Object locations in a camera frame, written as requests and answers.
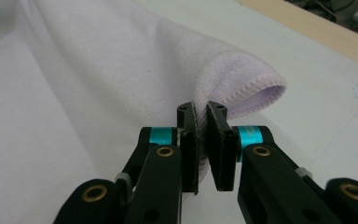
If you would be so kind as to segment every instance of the towel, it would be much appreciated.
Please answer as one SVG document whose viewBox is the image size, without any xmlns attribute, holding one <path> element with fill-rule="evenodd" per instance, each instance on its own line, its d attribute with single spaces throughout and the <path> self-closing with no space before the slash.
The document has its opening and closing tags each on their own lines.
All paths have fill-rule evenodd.
<svg viewBox="0 0 358 224">
<path fill-rule="evenodd" d="M 51 223 L 78 185 L 115 179 L 142 127 L 175 126 L 182 103 L 203 132 L 208 101 L 231 119 L 285 86 L 255 56 L 130 0 L 0 1 L 0 223 Z"/>
</svg>

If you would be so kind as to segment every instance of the blue label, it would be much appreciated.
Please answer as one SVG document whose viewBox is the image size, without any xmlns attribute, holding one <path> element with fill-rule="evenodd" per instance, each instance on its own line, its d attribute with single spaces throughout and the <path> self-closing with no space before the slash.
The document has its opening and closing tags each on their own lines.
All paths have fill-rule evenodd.
<svg viewBox="0 0 358 224">
<path fill-rule="evenodd" d="M 172 128 L 152 128 L 149 143 L 172 145 Z"/>
<path fill-rule="evenodd" d="M 242 154 L 245 148 L 251 144 L 263 143 L 263 135 L 257 126 L 238 126 L 237 128 L 240 131 L 242 150 L 240 162 L 242 162 Z"/>
</svg>

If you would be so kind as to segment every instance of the white towel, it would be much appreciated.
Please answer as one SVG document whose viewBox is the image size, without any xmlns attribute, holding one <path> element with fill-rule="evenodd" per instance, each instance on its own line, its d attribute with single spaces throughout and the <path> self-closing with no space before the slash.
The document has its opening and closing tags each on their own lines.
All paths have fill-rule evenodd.
<svg viewBox="0 0 358 224">
<path fill-rule="evenodd" d="M 234 118 L 284 89 L 256 57 L 129 0 L 0 1 L 0 223 L 51 223 L 78 185 L 114 179 L 142 127 L 175 126 L 182 103 L 202 126 L 210 100 Z"/>
</svg>

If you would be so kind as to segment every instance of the fabric fold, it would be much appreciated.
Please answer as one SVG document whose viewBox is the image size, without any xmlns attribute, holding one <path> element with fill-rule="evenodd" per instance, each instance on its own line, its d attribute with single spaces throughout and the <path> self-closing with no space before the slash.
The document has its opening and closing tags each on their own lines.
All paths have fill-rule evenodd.
<svg viewBox="0 0 358 224">
<path fill-rule="evenodd" d="M 0 120 L 18 121 L 0 121 L 0 223 L 51 223 L 62 195 L 85 179 L 113 180 L 140 129 L 176 126 L 183 103 L 195 102 L 203 132 L 208 101 L 237 118 L 273 104 L 286 88 L 255 56 L 130 0 L 16 4 L 3 7 L 16 22 L 0 33 L 7 34 L 0 59 L 13 66 L 0 64 Z M 200 164 L 202 179 L 205 153 Z M 17 194 L 27 197 L 17 203 Z"/>
</svg>

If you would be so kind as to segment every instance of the table surface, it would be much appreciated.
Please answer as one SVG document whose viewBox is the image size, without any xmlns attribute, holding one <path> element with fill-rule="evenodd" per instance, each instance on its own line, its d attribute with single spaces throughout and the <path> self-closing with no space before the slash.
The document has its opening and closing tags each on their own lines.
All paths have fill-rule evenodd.
<svg viewBox="0 0 358 224">
<path fill-rule="evenodd" d="M 162 17 L 254 54 L 287 79 L 287 92 L 279 102 L 231 120 L 231 125 L 267 125 L 277 144 L 311 171 L 323 188 L 331 178 L 358 180 L 358 58 L 292 30 L 251 4 L 136 1 Z M 233 192 L 217 192 L 208 174 L 200 184 L 200 194 L 183 204 L 182 223 L 244 223 L 237 203 L 240 168 L 238 164 Z"/>
<path fill-rule="evenodd" d="M 267 17 L 358 62 L 358 34 L 283 0 L 239 0 Z"/>
</svg>

